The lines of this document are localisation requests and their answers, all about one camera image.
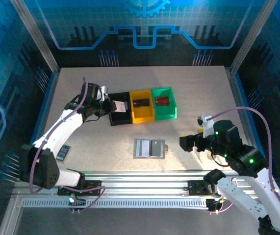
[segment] white card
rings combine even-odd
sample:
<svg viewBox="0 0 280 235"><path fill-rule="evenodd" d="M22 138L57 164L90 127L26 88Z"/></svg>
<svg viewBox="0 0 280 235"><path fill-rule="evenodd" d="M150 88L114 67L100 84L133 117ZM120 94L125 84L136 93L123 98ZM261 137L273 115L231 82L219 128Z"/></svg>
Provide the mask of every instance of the white card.
<svg viewBox="0 0 280 235"><path fill-rule="evenodd" d="M125 113L126 112L126 106L125 106L125 103L122 102L122 101L116 101L116 100L113 100L116 104L116 111L115 112L120 112L120 113Z"/></svg>

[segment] beige tabletop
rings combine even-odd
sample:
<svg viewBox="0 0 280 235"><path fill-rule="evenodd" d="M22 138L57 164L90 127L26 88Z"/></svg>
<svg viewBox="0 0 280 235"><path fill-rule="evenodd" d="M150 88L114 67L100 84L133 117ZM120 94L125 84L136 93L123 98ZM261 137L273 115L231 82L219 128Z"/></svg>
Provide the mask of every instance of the beige tabletop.
<svg viewBox="0 0 280 235"><path fill-rule="evenodd" d="M214 115L235 107L223 66L63 68L45 130L57 121L65 104L80 93L84 76L88 82L106 85L109 93L172 87L178 118L112 127L109 117L105 116L85 123L66 141L71 150L64 163L58 161L59 167L79 171L222 169L206 152L184 152L179 146L179 137L197 133L198 116ZM237 111L215 120L220 119L230 119L238 126L243 142L247 142ZM165 159L134 159L135 139L165 140L169 151ZM217 161L226 164L221 157L217 157Z"/></svg>

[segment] gear logo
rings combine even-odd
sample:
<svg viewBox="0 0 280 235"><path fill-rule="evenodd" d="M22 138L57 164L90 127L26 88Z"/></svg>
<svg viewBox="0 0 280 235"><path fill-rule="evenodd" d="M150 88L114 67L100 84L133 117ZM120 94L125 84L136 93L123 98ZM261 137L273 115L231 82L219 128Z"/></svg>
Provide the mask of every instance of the gear logo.
<svg viewBox="0 0 280 235"><path fill-rule="evenodd" d="M160 10L165 10L165 5L170 4L169 0L123 0L125 10L136 16L142 15L144 18L159 14Z"/></svg>

